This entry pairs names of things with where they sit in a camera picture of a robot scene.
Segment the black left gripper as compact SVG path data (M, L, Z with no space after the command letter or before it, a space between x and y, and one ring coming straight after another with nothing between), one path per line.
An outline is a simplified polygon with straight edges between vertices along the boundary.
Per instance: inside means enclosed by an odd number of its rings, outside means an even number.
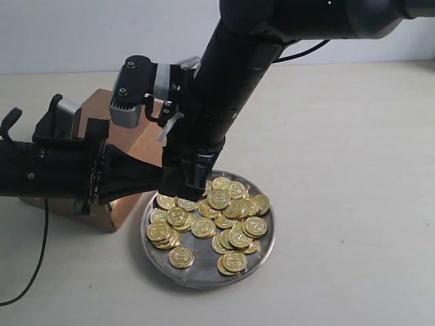
M114 145L105 146L108 136L108 120L88 119L83 139L81 188L73 209L75 215L90 214L97 186L99 204L105 205L120 198L157 190L162 181L161 167L138 160Z

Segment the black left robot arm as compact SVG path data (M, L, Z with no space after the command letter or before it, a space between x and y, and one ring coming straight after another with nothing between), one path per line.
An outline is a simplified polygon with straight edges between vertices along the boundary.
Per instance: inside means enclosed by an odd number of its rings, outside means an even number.
M108 145L109 122L89 119L82 139L1 141L1 195L60 198L74 201L76 215L93 203L158 189L159 166L138 160Z

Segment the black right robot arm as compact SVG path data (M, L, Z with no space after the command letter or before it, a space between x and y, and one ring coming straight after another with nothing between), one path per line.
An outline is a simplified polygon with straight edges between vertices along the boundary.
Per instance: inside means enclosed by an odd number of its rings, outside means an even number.
M181 87L159 192L198 200L226 133L269 67L302 40L380 39L433 1L220 1L220 21Z

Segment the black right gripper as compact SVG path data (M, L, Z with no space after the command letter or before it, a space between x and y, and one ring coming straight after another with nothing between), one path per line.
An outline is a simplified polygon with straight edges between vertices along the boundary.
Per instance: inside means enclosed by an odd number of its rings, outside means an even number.
M197 202L205 192L215 162L224 142L211 147L166 145L162 150L162 181L158 192Z

